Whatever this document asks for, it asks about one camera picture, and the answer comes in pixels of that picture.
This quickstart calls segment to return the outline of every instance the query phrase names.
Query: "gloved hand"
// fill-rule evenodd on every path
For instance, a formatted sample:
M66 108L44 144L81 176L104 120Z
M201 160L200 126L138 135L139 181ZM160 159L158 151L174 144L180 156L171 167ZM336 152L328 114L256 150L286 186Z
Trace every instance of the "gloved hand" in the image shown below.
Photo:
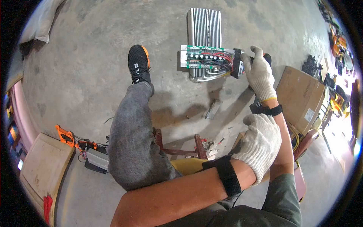
M258 185L274 162L281 146L280 128L272 116L250 114L243 119L248 130L242 138L241 151L232 155L249 165Z
M272 76L272 70L268 62L264 59L264 52L257 46L251 46L254 52L254 60L251 65L251 58L248 54L241 54L241 59L245 67L245 73L248 83L260 99L260 102L277 98L273 84L275 78Z

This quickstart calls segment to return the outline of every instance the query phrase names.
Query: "orange sole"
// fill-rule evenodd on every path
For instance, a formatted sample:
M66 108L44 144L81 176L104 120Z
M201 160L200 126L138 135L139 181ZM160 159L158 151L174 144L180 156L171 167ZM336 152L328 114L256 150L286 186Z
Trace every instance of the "orange sole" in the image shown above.
M148 66L148 68L150 68L149 52L147 51L147 49L144 46L141 46L141 47L144 49L144 51L146 53L146 56L147 56L147 66Z

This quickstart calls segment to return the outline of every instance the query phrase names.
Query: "circuit board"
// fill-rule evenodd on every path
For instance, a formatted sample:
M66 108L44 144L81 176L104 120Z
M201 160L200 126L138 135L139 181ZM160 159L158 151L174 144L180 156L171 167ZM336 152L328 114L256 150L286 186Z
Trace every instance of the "circuit board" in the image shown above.
M229 64L232 55L224 48L210 46L187 46L186 51L188 69L213 69L215 72Z

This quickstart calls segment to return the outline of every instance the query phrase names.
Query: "red cloth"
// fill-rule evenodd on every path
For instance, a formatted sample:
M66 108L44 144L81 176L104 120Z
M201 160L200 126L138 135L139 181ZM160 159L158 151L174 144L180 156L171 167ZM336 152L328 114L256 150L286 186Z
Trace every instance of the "red cloth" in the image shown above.
M49 224L49 212L50 208L52 207L53 199L47 195L47 197L43 197L44 201L44 218L47 224Z

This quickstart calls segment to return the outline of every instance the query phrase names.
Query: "plastic bag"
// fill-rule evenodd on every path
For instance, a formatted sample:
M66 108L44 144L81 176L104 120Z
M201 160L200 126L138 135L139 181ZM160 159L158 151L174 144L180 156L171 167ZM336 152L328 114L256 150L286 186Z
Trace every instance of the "plastic bag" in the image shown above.
M28 42L32 39L48 43L49 30L53 23L54 14L63 1L64 0L42 0L21 33L19 43Z

